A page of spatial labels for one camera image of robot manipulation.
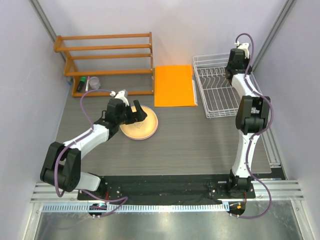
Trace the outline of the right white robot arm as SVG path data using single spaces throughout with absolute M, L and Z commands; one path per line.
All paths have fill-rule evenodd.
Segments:
M 241 198 L 251 190 L 253 179 L 251 167 L 259 133 L 266 129 L 270 98 L 262 96 L 253 85 L 250 55 L 243 47 L 232 48 L 225 67 L 225 77 L 240 97 L 235 118 L 239 142 L 235 162 L 230 170 L 226 193 L 232 198 Z

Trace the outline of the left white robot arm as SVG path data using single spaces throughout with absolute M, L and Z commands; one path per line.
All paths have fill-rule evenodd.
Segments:
M 147 113 L 138 100 L 134 100 L 135 111 L 123 100 L 113 98 L 102 111 L 101 117 L 92 127 L 78 137 L 59 143 L 51 143 L 40 172 L 40 180 L 54 186 L 58 191 L 87 190 L 93 198 L 100 200 L 107 192 L 101 177 L 81 171 L 82 159 L 98 145 L 111 139 L 121 125 L 144 121 Z

